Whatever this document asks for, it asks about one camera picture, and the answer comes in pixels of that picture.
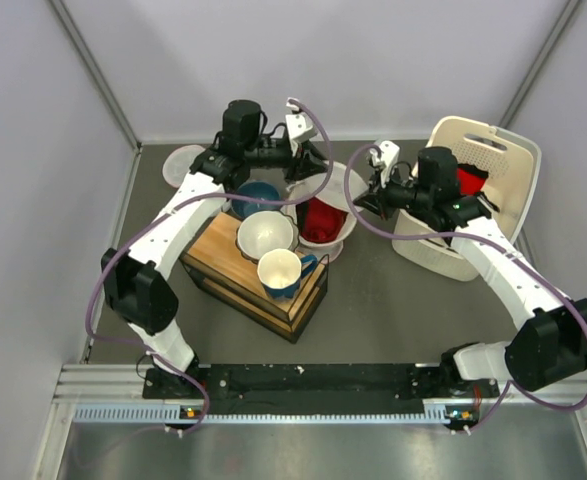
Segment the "white mesh laundry bag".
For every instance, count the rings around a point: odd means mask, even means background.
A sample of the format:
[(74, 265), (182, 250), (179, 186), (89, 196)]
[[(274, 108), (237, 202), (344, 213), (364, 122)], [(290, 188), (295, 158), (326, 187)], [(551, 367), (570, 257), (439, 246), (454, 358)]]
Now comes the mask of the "white mesh laundry bag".
[[(318, 198), (324, 203), (347, 213), (346, 221), (336, 240), (325, 243), (312, 243), (302, 237), (303, 222), (306, 215), (307, 203), (298, 205), (287, 205), (281, 208), (285, 215), (291, 217), (299, 229), (299, 251), (306, 254), (313, 254), (317, 258), (328, 255), (328, 261), (332, 262), (341, 254), (344, 248), (344, 241), (353, 232), (357, 220), (351, 213), (344, 191), (344, 175), (346, 166), (336, 162), (333, 165), (331, 177), (327, 185), (313, 198)], [(314, 175), (302, 181), (298, 181), (286, 187), (287, 200), (297, 200), (315, 191), (324, 181), (325, 174)], [(349, 173), (349, 192), (357, 197), (367, 192), (367, 183), (354, 171)]]

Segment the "red bra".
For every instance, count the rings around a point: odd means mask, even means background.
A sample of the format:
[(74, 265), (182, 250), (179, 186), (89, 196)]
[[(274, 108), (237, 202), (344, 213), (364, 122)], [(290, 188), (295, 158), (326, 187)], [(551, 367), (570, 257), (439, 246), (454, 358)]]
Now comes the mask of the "red bra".
[(318, 198), (307, 202), (302, 237), (312, 243), (325, 244), (337, 239), (347, 213), (336, 209)]

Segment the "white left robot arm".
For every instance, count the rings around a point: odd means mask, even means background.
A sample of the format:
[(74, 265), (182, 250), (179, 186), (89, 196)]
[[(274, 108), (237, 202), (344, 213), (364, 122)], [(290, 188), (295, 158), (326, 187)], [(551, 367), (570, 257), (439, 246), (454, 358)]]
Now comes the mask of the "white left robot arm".
[(274, 139), (265, 131), (268, 118), (257, 102), (231, 101), (211, 145), (196, 156), (157, 217), (102, 257), (96, 288), (138, 335), (154, 364), (166, 371), (165, 384), (178, 396), (193, 394), (200, 382), (192, 366), (196, 354), (177, 324), (178, 299), (168, 283), (184, 248), (226, 201), (239, 199), (237, 190), (252, 170), (279, 168), (288, 182), (332, 173), (331, 154), (310, 144), (316, 135), (327, 134), (317, 116), (294, 98), (286, 106), (284, 135)]

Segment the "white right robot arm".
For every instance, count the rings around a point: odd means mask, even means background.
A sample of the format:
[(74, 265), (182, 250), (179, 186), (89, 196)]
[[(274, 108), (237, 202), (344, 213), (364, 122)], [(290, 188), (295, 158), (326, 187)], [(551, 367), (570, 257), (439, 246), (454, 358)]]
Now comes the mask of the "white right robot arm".
[(439, 372), (447, 393), (463, 395), (481, 379), (512, 381), (535, 392), (587, 371), (587, 299), (572, 300), (550, 284), (506, 239), (488, 202), (463, 194), (449, 148), (422, 149), (418, 173), (407, 180), (395, 172), (395, 143), (378, 141), (364, 150), (375, 172), (365, 193), (347, 198), (351, 211), (388, 218), (400, 209), (424, 222), (428, 232), (399, 240), (444, 240), (479, 273), (517, 330), (510, 341), (452, 349), (452, 363)]

